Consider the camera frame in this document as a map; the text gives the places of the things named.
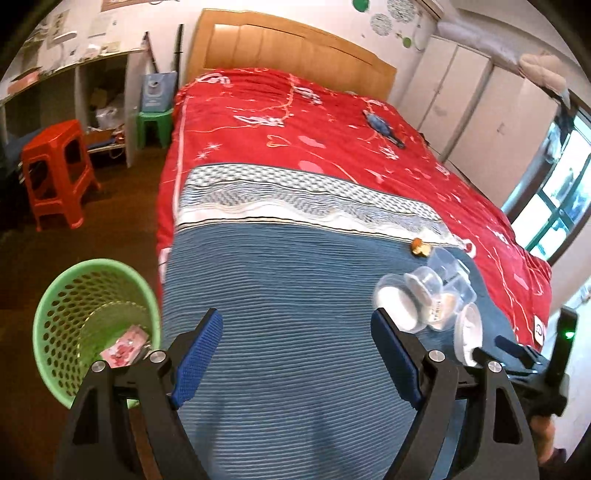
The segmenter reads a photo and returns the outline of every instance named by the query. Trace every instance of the pink paper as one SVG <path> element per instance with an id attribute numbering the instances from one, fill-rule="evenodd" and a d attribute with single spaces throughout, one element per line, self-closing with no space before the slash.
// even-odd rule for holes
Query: pink paper
<path id="1" fill-rule="evenodd" d="M 132 325 L 113 346 L 103 350 L 100 356 L 111 368 L 126 367 L 135 360 L 147 340 L 148 334 L 138 325 Z"/>

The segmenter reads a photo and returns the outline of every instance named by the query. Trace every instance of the hand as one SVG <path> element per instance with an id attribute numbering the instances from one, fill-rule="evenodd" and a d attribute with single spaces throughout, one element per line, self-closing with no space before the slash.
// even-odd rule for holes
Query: hand
<path id="1" fill-rule="evenodd" d="M 538 465 L 545 464 L 554 453 L 554 435 L 556 427 L 551 417 L 533 416 L 530 421 Z"/>

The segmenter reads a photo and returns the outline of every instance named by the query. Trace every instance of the small brown object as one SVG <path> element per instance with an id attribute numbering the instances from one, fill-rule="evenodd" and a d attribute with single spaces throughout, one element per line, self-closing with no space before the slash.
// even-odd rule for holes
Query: small brown object
<path id="1" fill-rule="evenodd" d="M 431 254 L 431 245 L 424 243 L 420 238 L 415 238 L 410 244 L 410 250 L 416 257 L 428 257 Z"/>

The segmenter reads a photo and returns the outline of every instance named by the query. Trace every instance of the red comforter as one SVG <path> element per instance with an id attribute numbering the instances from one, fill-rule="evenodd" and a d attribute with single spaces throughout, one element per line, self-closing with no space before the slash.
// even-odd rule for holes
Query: red comforter
<path id="1" fill-rule="evenodd" d="M 384 118 L 406 149 L 372 130 L 364 109 Z M 463 239 L 518 341 L 540 347 L 534 316 L 547 323 L 549 265 L 515 243 L 506 216 L 439 164 L 391 105 L 275 70 L 219 70 L 179 91 L 174 118 L 158 197 L 161 273 L 193 167 L 255 163 L 324 173 L 431 205 Z"/>

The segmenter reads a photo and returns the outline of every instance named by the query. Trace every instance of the white wardrobe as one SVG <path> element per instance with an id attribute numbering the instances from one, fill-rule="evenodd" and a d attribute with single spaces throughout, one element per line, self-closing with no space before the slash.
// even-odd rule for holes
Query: white wardrobe
<path id="1" fill-rule="evenodd" d="M 557 109 L 558 102 L 538 86 L 495 67 L 447 162 L 501 208 L 544 141 Z"/>
<path id="2" fill-rule="evenodd" d="M 487 55 L 431 37 L 398 111 L 425 136 L 439 160 L 454 146 L 491 70 Z"/>

